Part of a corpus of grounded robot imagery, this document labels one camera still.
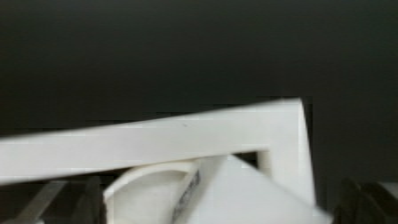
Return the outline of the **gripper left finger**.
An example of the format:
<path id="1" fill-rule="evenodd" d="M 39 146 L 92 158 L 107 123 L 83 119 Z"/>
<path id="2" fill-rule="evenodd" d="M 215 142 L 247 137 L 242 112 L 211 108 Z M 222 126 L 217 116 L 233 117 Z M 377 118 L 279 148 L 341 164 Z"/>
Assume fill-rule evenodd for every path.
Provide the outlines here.
<path id="1" fill-rule="evenodd" d="M 0 186 L 0 224 L 107 224 L 101 178 Z"/>

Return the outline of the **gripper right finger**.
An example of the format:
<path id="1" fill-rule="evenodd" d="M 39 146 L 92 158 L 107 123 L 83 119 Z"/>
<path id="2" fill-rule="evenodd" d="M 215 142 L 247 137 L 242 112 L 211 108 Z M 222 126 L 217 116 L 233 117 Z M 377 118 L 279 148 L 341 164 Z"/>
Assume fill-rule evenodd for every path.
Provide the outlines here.
<path id="1" fill-rule="evenodd" d="M 332 224 L 398 224 L 398 182 L 341 181 Z"/>

